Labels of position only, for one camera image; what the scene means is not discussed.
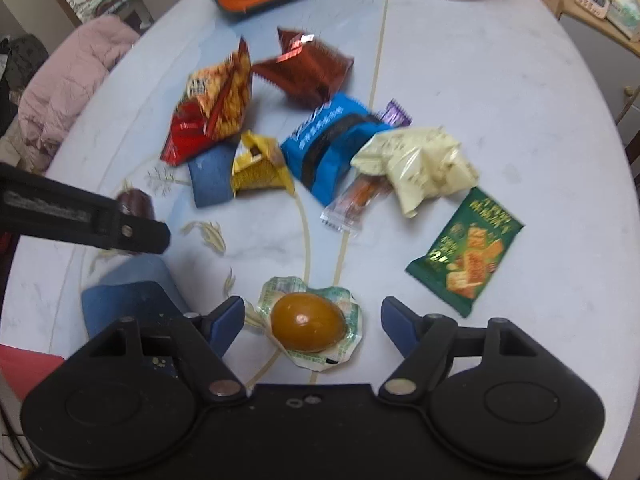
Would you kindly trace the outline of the green cracker packet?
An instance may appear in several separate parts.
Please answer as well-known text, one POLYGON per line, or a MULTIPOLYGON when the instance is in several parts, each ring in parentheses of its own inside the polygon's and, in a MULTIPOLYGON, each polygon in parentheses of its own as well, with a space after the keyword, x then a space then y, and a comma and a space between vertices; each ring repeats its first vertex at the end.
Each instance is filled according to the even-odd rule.
POLYGON ((520 220, 476 186, 427 253, 412 260, 406 272, 467 318, 523 228, 520 220))

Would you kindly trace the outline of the dark brown jelly candy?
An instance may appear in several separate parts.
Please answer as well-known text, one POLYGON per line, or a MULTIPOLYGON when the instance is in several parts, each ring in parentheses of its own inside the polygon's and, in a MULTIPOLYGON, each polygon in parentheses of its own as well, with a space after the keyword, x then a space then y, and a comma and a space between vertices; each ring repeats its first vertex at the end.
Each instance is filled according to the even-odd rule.
POLYGON ((151 196, 138 188, 125 188, 116 196, 116 202, 120 211, 116 232, 125 242, 119 250, 128 255, 139 255, 140 250, 132 250, 129 243, 133 240, 138 246, 140 240, 148 240, 154 233, 155 212, 151 196))

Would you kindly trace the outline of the braised egg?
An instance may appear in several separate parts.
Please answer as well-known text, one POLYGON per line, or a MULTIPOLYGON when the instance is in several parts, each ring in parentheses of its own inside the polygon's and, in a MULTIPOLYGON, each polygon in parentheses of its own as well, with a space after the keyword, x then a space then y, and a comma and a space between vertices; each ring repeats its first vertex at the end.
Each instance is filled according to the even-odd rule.
POLYGON ((270 278, 255 312, 267 336, 298 367, 315 373, 349 361, 363 336, 363 313, 340 286, 311 288, 301 278, 270 278))

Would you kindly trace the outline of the clear orange sausage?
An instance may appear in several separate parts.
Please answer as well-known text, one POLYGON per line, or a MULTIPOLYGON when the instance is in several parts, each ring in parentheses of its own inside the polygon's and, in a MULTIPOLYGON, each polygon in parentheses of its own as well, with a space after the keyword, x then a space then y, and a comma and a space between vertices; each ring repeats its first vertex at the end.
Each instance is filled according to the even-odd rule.
POLYGON ((358 174, 343 193, 323 209, 320 219, 336 232, 358 234, 362 229, 362 217, 372 200, 386 196, 391 190, 386 177, 358 174))

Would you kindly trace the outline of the cream yellow snack bag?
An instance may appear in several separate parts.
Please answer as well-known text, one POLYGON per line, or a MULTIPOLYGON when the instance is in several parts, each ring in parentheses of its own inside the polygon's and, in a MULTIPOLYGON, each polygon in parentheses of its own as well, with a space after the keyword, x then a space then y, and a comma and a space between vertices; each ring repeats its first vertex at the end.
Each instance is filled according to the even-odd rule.
POLYGON ((416 215, 424 200, 474 188, 480 177, 462 153, 461 142, 442 127, 378 133, 350 163, 362 174, 386 178, 407 218, 416 215))

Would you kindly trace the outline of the yellow snack packet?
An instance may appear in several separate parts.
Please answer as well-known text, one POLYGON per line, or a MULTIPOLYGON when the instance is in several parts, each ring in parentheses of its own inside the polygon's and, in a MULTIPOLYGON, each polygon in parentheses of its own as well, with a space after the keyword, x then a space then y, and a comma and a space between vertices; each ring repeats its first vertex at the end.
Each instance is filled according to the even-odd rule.
POLYGON ((240 141, 231 169, 233 195, 262 188, 283 188, 294 196, 295 184, 279 142, 250 130, 241 134, 240 141))

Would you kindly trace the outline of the blue black snack packet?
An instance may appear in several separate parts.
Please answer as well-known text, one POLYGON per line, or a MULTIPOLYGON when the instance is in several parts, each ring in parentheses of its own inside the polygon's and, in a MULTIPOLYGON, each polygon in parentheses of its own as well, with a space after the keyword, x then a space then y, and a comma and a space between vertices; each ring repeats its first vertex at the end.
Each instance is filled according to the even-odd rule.
POLYGON ((328 206, 360 148, 392 129, 359 101, 337 92, 284 140, 281 151, 293 177, 328 206))

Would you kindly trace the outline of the pink padded jacket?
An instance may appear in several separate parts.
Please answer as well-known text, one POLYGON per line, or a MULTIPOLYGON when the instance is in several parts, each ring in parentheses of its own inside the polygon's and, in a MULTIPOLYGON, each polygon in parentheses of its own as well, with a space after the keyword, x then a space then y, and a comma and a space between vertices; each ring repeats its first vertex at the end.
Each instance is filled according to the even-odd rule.
POLYGON ((75 29, 37 70, 18 106, 24 142, 47 167, 79 115, 140 35, 107 14, 75 29))

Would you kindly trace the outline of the white red cardboard box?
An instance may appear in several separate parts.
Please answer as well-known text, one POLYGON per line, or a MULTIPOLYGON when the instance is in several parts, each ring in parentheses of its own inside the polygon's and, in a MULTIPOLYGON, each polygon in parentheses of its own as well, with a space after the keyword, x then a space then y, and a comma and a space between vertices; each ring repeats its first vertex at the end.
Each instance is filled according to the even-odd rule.
POLYGON ((20 401, 64 362, 53 354, 0 346, 1 375, 20 401))

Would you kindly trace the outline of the red orange chip bag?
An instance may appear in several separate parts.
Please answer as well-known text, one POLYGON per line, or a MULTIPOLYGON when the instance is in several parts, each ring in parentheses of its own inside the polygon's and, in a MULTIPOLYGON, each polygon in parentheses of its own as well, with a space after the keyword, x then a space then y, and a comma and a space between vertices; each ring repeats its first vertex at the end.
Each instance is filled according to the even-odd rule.
POLYGON ((240 132, 252 98, 252 61, 244 38, 228 58, 193 72, 172 112, 160 160, 184 162, 240 132))

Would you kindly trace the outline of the purple candy wrapper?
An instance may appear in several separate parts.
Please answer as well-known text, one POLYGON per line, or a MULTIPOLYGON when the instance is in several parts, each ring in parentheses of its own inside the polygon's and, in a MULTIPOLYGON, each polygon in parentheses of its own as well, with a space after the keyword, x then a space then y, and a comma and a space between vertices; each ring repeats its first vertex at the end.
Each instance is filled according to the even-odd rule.
POLYGON ((378 119, 393 128, 409 127, 412 123, 411 116, 395 100, 390 100, 382 112, 378 113, 378 119))

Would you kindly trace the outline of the dark red foil packet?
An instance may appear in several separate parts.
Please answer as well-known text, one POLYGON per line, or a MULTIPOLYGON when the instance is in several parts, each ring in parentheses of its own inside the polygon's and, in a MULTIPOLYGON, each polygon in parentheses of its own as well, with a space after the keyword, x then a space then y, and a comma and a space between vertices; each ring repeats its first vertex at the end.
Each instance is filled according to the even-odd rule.
POLYGON ((355 59, 317 35, 278 28, 282 52, 254 63, 252 71, 308 108, 323 105, 342 88, 355 59))

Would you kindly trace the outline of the wooden corner cabinet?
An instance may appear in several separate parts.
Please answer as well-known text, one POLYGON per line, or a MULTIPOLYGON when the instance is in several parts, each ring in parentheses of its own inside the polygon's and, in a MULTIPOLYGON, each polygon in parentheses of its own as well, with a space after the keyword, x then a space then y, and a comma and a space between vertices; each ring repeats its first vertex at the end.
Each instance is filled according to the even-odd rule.
POLYGON ((631 41, 606 18, 596 18, 587 9, 580 6, 576 0, 542 0, 542 2, 556 18, 560 18, 563 14, 566 14, 600 32, 600 34, 613 40, 616 44, 619 44, 635 56, 639 56, 638 41, 631 41))

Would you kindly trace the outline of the white wet wipes pack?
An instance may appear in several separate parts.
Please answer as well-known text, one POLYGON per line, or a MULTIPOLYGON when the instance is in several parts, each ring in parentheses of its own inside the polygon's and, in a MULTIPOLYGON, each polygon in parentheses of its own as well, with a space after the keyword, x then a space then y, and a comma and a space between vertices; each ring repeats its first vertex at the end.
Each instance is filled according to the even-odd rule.
POLYGON ((630 41, 639 41, 639 0, 608 0, 606 18, 630 41))

